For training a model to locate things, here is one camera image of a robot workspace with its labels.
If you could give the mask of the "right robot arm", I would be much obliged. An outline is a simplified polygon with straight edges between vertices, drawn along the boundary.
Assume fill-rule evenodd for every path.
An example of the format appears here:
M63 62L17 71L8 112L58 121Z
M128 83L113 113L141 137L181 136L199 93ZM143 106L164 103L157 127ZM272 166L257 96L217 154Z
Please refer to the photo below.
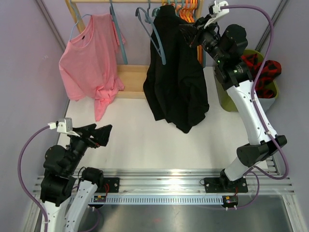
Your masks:
M204 178L207 193L247 193L244 175L254 165L274 155L287 144L269 123L253 87L253 77L241 56L248 45L245 28L232 24L219 36L217 24L207 25L206 18L180 25L190 47L198 45L213 58L215 77L234 102L245 126L248 144L237 148L237 158L220 172L219 177Z

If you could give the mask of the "wooden rack frame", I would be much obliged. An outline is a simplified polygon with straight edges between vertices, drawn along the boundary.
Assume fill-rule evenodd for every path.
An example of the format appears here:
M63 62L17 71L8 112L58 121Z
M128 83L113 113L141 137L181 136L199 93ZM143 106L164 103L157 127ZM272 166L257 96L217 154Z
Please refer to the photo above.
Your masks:
M202 8L204 1L198 0L199 7L196 12L196 17L201 16ZM163 2L162 5L172 5L175 7L174 2ZM148 8L151 8L151 3L148 2ZM146 78L148 67L146 65L118 65L117 71L118 75L125 85L125 90L117 94L118 98L122 99L145 99L142 85Z

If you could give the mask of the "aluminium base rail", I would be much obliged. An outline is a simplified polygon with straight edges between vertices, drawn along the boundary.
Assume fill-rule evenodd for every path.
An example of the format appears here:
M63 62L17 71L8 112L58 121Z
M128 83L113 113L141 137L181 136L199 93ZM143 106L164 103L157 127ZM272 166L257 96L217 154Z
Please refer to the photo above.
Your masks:
M218 169L102 169L104 177L119 177L119 194L124 195L201 195L205 194L202 179L217 177ZM254 171L259 178L261 195L295 195L290 178L273 180L259 171ZM43 175L35 177L30 187L31 193L39 193ZM249 193L257 189L256 177L246 176Z

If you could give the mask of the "green plastic basket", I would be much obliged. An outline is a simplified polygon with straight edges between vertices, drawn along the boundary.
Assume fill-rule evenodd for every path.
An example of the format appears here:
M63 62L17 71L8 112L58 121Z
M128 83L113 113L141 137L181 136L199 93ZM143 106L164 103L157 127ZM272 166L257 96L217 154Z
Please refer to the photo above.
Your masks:
M255 50L245 50L243 55L249 55L249 54L257 54L258 55L258 61L262 62L264 60L264 56L255 51ZM234 102L231 100L231 98L228 96L227 92L224 91L223 87L221 86L221 84L218 82L218 80L215 80L215 84L216 84L216 89L217 89L217 94L218 94L218 99L219 99L219 103L221 105L221 107L228 111L228 112L236 112L237 108L234 104ZM279 95L279 90L278 87L276 85L275 80L273 81L273 83L271 83L270 85L267 86L267 88L274 90L276 92L276 96L275 98L278 97Z

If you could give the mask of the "orange plastic hanger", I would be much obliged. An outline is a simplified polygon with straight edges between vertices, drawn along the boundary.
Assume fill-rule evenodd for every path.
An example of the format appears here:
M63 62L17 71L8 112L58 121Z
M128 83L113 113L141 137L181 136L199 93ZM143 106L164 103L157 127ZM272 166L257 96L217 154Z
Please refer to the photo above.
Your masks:
M188 23L194 23L196 21L198 7L199 2L197 0L182 0L180 4L175 1L176 15Z

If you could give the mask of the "aluminium corner profile left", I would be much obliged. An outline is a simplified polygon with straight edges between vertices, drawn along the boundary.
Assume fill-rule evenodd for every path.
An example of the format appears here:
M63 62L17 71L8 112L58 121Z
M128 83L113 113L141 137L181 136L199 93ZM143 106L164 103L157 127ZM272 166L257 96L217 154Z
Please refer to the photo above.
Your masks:
M43 15L47 25L49 26L50 30L52 31L57 43L59 44L60 48L62 51L65 50L66 48L66 44L65 42L63 41L58 29L56 28L56 25L44 3L43 0L35 0L35 3L37 4L41 14Z

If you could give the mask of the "red black plaid shirt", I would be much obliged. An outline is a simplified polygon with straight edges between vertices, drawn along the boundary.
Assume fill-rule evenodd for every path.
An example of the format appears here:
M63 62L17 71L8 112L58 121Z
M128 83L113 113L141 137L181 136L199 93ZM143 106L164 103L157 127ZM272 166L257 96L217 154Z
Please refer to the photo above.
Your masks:
M248 66L253 79L255 80L262 62L258 61L257 54L242 55L241 58ZM255 91L259 98L274 98L276 92L267 88L274 79L282 72L281 64L277 61L267 60L262 68L261 74L255 85Z

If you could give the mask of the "pink t-shirt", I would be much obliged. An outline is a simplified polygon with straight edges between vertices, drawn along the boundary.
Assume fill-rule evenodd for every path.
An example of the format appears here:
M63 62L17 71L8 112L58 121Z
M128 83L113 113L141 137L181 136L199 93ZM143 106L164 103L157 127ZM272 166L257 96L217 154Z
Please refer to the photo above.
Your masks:
M94 99L95 120L100 121L125 86L118 76L119 37L110 14L91 15L84 31L67 43L59 61L60 75L72 101Z

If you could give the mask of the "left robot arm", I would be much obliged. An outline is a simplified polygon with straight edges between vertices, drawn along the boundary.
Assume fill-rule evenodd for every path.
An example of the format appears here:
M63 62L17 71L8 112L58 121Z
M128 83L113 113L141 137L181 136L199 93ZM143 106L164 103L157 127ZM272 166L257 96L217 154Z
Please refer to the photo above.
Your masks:
M77 195L71 200L77 180L73 174L88 148L108 144L112 125L74 128L63 121L57 123L56 130L67 135L70 143L66 147L55 145L45 153L40 195L44 209L42 224L46 232L76 232L93 194L103 188L108 191L109 186L102 170L87 167L82 172Z

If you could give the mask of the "wooden clothes rail rod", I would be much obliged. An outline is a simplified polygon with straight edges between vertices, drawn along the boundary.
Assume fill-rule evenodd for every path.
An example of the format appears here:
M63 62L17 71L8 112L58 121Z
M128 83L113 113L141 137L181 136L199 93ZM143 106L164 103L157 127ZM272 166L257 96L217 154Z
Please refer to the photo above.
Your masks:
M72 0L74 3L163 3L171 0Z

